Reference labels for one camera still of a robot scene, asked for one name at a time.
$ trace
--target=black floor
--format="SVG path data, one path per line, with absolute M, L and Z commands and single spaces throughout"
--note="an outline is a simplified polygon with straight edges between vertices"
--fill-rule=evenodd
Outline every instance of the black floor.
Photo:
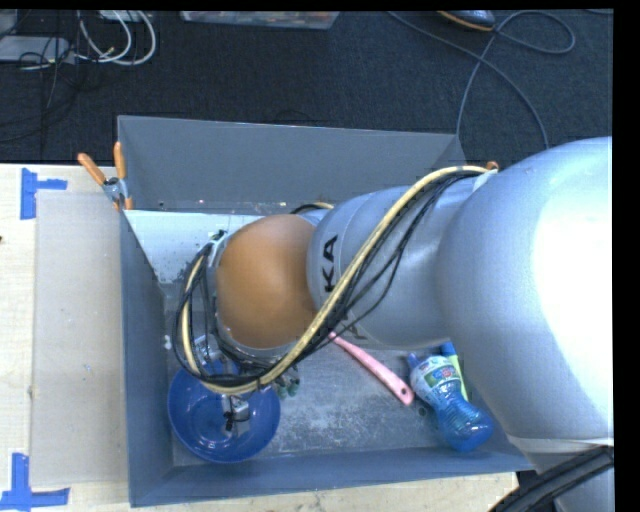
M 611 135 L 611 12 L 494 13 L 506 22 L 499 33 L 433 11 L 345 11 L 326 31 L 187 23 L 177 11 L 153 11 L 157 49 L 140 66 L 0 63 L 0 161 L 74 163 L 85 151 L 110 163 L 120 114 L 459 132 L 470 163 L 503 168 L 547 145 Z M 99 48 L 122 49 L 117 23 L 81 14 Z M 19 17 L 18 34 L 59 34 L 89 52 L 76 11 Z M 140 57 L 149 31 L 131 27 Z M 458 130 L 473 54 L 489 43 Z

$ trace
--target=wooden table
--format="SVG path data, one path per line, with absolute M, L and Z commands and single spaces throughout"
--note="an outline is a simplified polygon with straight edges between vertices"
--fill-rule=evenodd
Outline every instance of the wooden table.
M 24 166 L 0 165 L 0 454 L 4 456 L 0 458 L 0 491 L 10 488 L 11 454 L 29 455 L 37 217 L 20 220 L 20 173 Z M 27 167 L 37 172 L 39 179 L 67 180 L 69 187 L 61 192 L 64 194 L 98 188 L 80 166 Z M 112 169 L 104 171 L 115 175 Z M 488 510 L 517 485 L 515 473 L 499 473 L 155 508 L 211 512 L 479 512 Z M 67 486 L 71 487 L 69 504 L 53 510 L 130 510 L 126 482 L 68 482 Z

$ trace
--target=bottle label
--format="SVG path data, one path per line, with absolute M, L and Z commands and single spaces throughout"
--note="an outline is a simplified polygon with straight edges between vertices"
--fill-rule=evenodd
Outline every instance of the bottle label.
M 444 400 L 442 385 L 460 382 L 460 375 L 451 361 L 444 356 L 431 356 L 411 372 L 411 387 L 416 394 L 433 407 Z

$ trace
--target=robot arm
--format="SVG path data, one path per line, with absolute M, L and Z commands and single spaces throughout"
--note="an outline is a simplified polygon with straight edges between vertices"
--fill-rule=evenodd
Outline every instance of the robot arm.
M 378 349 L 452 339 L 540 471 L 613 445 L 611 160 L 611 138 L 573 142 L 497 174 L 442 170 L 245 226 L 213 276 L 218 342 L 240 364 L 262 363 L 242 389 L 277 379 L 331 332 Z M 585 485 L 567 510 L 608 510 L 613 471 Z

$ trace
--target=yellow cable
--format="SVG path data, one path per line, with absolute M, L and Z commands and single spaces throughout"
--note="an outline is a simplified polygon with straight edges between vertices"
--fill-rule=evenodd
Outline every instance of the yellow cable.
M 312 204 L 314 204 L 319 208 L 324 208 L 325 210 L 333 209 L 333 205 L 331 203 L 325 203 L 324 201 L 316 201 L 315 203 L 312 203 Z
M 483 167 L 477 167 L 477 166 L 474 166 L 474 165 L 461 165 L 461 166 L 455 166 L 455 167 L 446 167 L 444 169 L 440 169 L 440 170 L 437 170 L 437 171 L 434 171 L 434 172 L 431 172 L 431 173 L 427 174 L 426 176 L 421 178 L 418 182 L 416 182 L 414 185 L 412 185 L 400 197 L 400 199 L 398 199 L 395 202 L 395 204 L 389 209 L 389 211 L 387 211 L 387 213 L 382 217 L 382 219 L 377 224 L 377 226 L 373 229 L 373 231 L 371 232 L 371 234 L 369 235 L 367 240 L 364 242 L 364 244 L 362 244 L 362 246 L 360 247 L 360 249 L 358 250 L 358 252 L 354 256 L 353 260 L 351 261 L 351 263 L 349 264 L 349 266 L 345 270 L 344 274 L 338 280 L 338 283 L 336 284 L 335 288 L 333 289 L 333 291 L 331 292 L 329 297 L 327 297 L 327 299 L 325 300 L 324 304 L 322 305 L 322 307 L 320 308 L 320 310 L 318 311 L 318 313 L 316 314 L 316 316 L 312 320 L 312 322 L 309 325 L 309 327 L 307 327 L 307 330 L 300 337 L 298 342 L 264 376 L 259 377 L 254 381 L 251 381 L 251 382 L 248 382 L 246 384 L 239 385 L 239 386 L 229 386 L 229 387 L 227 387 L 227 386 L 220 386 L 220 385 L 217 385 L 217 384 L 213 384 L 213 383 L 210 383 L 210 382 L 203 382 L 203 384 L 208 389 L 210 389 L 211 391 L 214 391 L 216 393 L 232 394 L 232 395 L 242 394 L 242 393 L 248 393 L 248 392 L 251 392 L 251 391 L 255 391 L 260 386 L 265 386 L 265 385 L 269 384 L 270 382 L 273 382 L 280 375 L 282 375 L 285 371 L 287 371 L 287 369 L 291 366 L 291 364 L 293 364 L 293 362 L 298 358 L 298 356 L 302 353 L 302 351 L 309 344 L 309 342 L 311 341 L 313 336 L 316 334 L 318 329 L 322 326 L 322 323 L 325 321 L 327 316 L 329 316 L 331 311 L 333 311 L 333 309 L 335 308 L 336 303 L 338 302 L 340 297 L 343 295 L 343 293 L 344 293 L 345 289 L 347 288 L 347 286 L 349 285 L 351 279 L 353 278 L 353 276 L 355 275 L 357 270 L 360 268 L 360 266 L 364 262 L 365 258 L 369 254 L 369 252 L 371 252 L 371 249 L 378 242 L 378 240 L 380 239 L 380 237 L 384 233 L 384 230 L 393 221 L 393 219 L 396 217 L 396 215 L 398 215 L 398 213 L 409 203 L 409 201 L 411 201 L 414 198 L 414 196 L 418 192 L 420 192 L 424 187 L 429 185 L 429 183 L 431 183 L 431 182 L 433 182 L 433 181 L 435 181 L 435 180 L 437 180 L 437 179 L 439 179 L 442 176 L 445 176 L 447 174 L 453 174 L 455 172 L 460 172 L 460 171 L 472 171 L 472 172 L 477 172 L 478 174 L 488 172 L 487 169 L 485 169 Z M 191 276 L 189 277 L 189 281 L 187 283 L 187 287 L 189 287 L 190 283 L 192 282 L 193 276 L 195 275 L 195 272 L 197 271 L 197 269 L 200 267 L 201 263 L 202 263 L 202 258 L 200 258 L 200 260 L 198 260 L 196 262 L 196 265 L 194 265 L 194 270 L 191 272 Z M 183 307 L 183 310 L 182 310 L 182 320 L 183 320 L 183 322 L 182 322 L 182 337 L 183 337 L 183 345 L 185 347 L 185 351 L 188 354 L 191 354 L 191 347 L 190 347 L 189 343 L 187 343 L 185 341 L 185 340 L 188 340 L 188 338 L 189 338 L 189 330 L 188 330 L 188 326 L 186 325 L 186 322 L 185 322 L 185 320 L 188 320 L 188 315 L 187 315 L 188 310 L 186 308 L 187 308 L 187 306 L 185 304 L 185 306 Z M 189 359 L 189 364 L 192 365 L 191 361 L 193 360 L 193 354 L 191 354 L 191 357 L 189 357 L 189 355 L 187 355 L 187 359 Z

